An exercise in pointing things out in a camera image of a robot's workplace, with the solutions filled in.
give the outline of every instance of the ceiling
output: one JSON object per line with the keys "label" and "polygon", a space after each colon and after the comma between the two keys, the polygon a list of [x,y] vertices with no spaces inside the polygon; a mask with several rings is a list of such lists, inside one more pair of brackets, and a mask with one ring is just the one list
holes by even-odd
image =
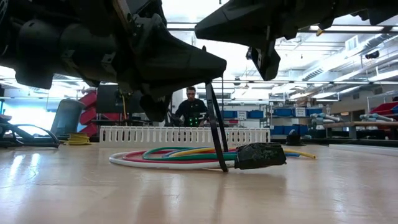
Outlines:
{"label": "ceiling", "polygon": [[[192,31],[194,23],[201,21],[220,6],[219,0],[163,0],[163,9],[169,24],[173,26],[178,26],[179,24],[185,26],[192,23],[190,24],[191,29],[173,29],[170,33],[176,38],[196,47],[201,48],[205,45],[208,52],[224,58],[227,61],[224,80],[234,80],[235,78],[239,78],[241,81],[262,80],[254,64],[245,58],[248,50],[246,46],[200,40],[195,37]],[[383,22],[380,26],[395,26],[397,24],[398,17],[395,16]],[[281,38],[277,40],[275,49],[280,55],[281,61],[279,73],[275,80],[296,82],[305,80],[306,82],[313,83],[242,83],[240,85],[227,83],[224,87],[230,89],[226,91],[233,92],[234,98],[247,98],[251,100],[253,100],[253,98],[268,98],[272,95],[278,97],[283,91],[290,96],[298,94],[313,96],[321,92],[327,92],[329,88],[336,88],[337,85],[322,83],[325,81],[329,82],[340,78],[339,81],[345,82],[368,82],[371,77],[375,77],[379,73],[394,73],[395,63],[398,62],[398,59],[379,64],[375,68],[365,69],[365,71],[353,75],[352,77],[341,78],[343,75],[358,71],[361,68],[367,66],[372,67],[372,65],[383,60],[387,61],[392,55],[398,54],[398,52],[396,52],[398,50],[398,40],[394,38],[395,34],[392,34],[389,41],[381,42],[379,45],[372,48],[369,47],[370,51],[379,50],[378,58],[365,59],[364,54],[362,54],[363,52],[350,56],[347,52],[352,53],[359,48],[367,47],[361,44],[365,43],[366,40],[375,38],[375,35],[377,35],[376,37],[380,36],[374,32],[369,34],[366,30],[363,32],[358,31],[356,30],[357,27],[353,26],[369,26],[369,21],[362,21],[358,16],[343,16],[335,19],[332,26],[339,29],[344,28],[343,30],[345,31],[339,31],[338,34],[326,32],[317,37],[313,32],[306,32],[299,33],[294,39],[286,40]],[[358,46],[354,50],[348,51],[346,49],[346,41],[352,38],[358,38],[358,41],[355,41]],[[13,70],[0,67],[0,77],[3,78],[3,80],[0,80],[0,83],[3,85],[9,88],[39,91],[17,84],[14,80],[14,75],[15,73]],[[396,76],[390,76],[389,78],[378,79],[377,81],[394,81]],[[56,79],[61,80],[63,77],[58,76]],[[339,84],[339,86],[342,86],[342,90],[353,87],[352,85],[347,86],[344,84]],[[60,96],[62,95],[61,93],[66,93],[66,90],[69,89],[70,91],[64,95],[76,96],[76,91],[82,88],[87,88],[87,85],[77,80],[77,82],[56,82],[52,90],[58,93],[57,96]],[[221,85],[217,84],[216,88],[220,89]],[[289,97],[289,95],[285,93],[282,94],[285,97]]]}

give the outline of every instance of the black chair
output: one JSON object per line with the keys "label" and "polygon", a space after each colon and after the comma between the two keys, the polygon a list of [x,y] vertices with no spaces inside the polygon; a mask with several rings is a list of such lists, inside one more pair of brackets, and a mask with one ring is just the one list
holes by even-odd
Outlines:
{"label": "black chair", "polygon": [[51,133],[56,137],[77,132],[80,115],[85,105],[77,100],[61,100],[51,127]]}

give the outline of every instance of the man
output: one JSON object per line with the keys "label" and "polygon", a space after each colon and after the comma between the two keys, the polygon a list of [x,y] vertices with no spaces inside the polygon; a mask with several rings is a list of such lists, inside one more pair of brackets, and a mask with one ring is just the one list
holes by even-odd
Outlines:
{"label": "man", "polygon": [[183,101],[178,110],[175,112],[175,115],[179,118],[181,116],[184,117],[184,126],[185,127],[202,127],[204,125],[205,120],[199,120],[201,114],[207,114],[207,107],[202,100],[196,99],[196,89],[193,86],[187,88],[187,97],[188,99]]}

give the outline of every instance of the red cable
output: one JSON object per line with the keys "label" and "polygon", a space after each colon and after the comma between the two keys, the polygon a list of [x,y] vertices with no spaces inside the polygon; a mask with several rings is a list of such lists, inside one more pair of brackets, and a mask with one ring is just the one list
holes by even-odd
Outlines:
{"label": "red cable", "polygon": [[[162,150],[154,152],[154,154],[165,154],[168,152],[173,152],[174,150]],[[132,161],[132,162],[145,162],[145,163],[169,163],[169,164],[195,164],[195,163],[202,163],[202,162],[218,162],[216,159],[204,159],[204,160],[194,160],[194,161],[148,161],[145,159],[137,159],[132,158],[134,156],[139,156],[145,153],[146,151],[137,151],[137,152],[130,152],[122,157],[125,161]]]}

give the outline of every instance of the blue bin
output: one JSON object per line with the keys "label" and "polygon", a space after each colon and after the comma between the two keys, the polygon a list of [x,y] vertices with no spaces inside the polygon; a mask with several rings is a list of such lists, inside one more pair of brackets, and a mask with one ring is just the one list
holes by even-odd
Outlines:
{"label": "blue bin", "polygon": [[314,113],[320,114],[320,113],[322,113],[322,112],[323,112],[322,108],[318,108],[318,109],[307,109],[306,114],[307,114],[307,116],[310,116],[311,114],[314,114]]}
{"label": "blue bin", "polygon": [[391,109],[392,114],[398,114],[398,105]]}
{"label": "blue bin", "polygon": [[224,111],[223,118],[237,118],[238,112],[237,111]]}
{"label": "blue bin", "polygon": [[248,118],[263,118],[264,112],[259,110],[248,111]]}
{"label": "blue bin", "polygon": [[302,135],[302,136],[308,134],[308,126],[300,125],[300,127],[298,129],[298,133],[299,133],[299,135]]}
{"label": "blue bin", "polygon": [[286,109],[286,108],[274,109],[274,115],[276,115],[276,116],[292,116],[293,111],[292,111],[292,109]]}
{"label": "blue bin", "polygon": [[295,130],[297,133],[299,132],[299,126],[284,126],[284,134],[288,135],[291,130]]}
{"label": "blue bin", "polygon": [[283,126],[274,126],[274,129],[271,130],[271,134],[284,134]]}

